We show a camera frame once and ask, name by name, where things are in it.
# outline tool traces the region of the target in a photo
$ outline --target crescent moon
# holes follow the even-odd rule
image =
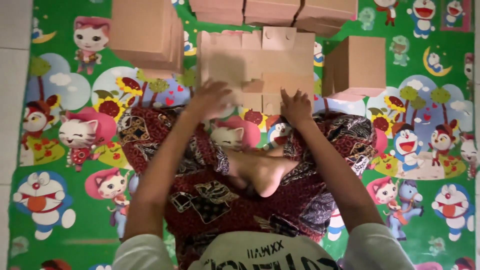
[[[44,43],[49,40],[51,40],[55,35],[57,31],[51,32],[50,34],[45,34],[43,37],[37,37],[35,39],[32,39],[32,43],[39,44],[39,43]]]
[[[316,66],[316,67],[323,67],[323,66],[324,66],[324,62],[321,61],[321,62],[319,63],[319,62],[313,60],[313,65]]]
[[[192,56],[192,55],[195,55],[195,54],[197,54],[197,48],[193,48],[192,50],[188,50],[188,51],[184,52],[183,55]]]
[[[441,76],[445,76],[447,75],[447,73],[450,72],[450,70],[452,70],[452,66],[450,67],[447,67],[447,68],[444,68],[442,71],[440,72],[435,72],[431,67],[428,66],[428,62],[427,62],[427,57],[428,57],[428,54],[430,53],[430,46],[428,46],[428,48],[425,50],[425,52],[423,53],[423,65],[425,66],[425,69],[430,73],[432,74],[433,76],[437,76],[437,77],[441,77]]]

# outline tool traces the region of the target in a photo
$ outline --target white floor tile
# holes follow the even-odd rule
[[[10,186],[0,185],[0,269],[6,269],[8,253],[8,203]]]
[[[0,0],[0,48],[28,49],[33,0]]]
[[[0,106],[3,117],[0,130],[0,184],[10,184],[17,163],[18,136],[28,68],[28,51],[0,49],[0,95],[8,100]]]

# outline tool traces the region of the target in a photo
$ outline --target red heart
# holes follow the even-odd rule
[[[173,99],[166,98],[165,103],[167,104],[167,106],[170,106],[173,104]]]

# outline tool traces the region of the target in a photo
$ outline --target person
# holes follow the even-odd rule
[[[225,108],[225,88],[208,81],[185,107],[120,118],[120,144],[141,178],[114,270],[173,269],[163,218],[182,270],[340,269],[317,244],[336,207],[349,233],[344,269],[414,269],[351,168],[376,154],[368,119],[312,116],[306,94],[282,90],[282,115],[295,128],[287,143],[239,153],[199,125]]]

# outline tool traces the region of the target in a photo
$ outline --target white t-shirt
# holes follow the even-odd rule
[[[113,270],[171,270],[162,239],[144,234],[117,250]],[[306,236],[233,232],[219,235],[188,270],[337,270],[328,253]],[[351,232],[344,270],[414,270],[387,227],[368,223]]]

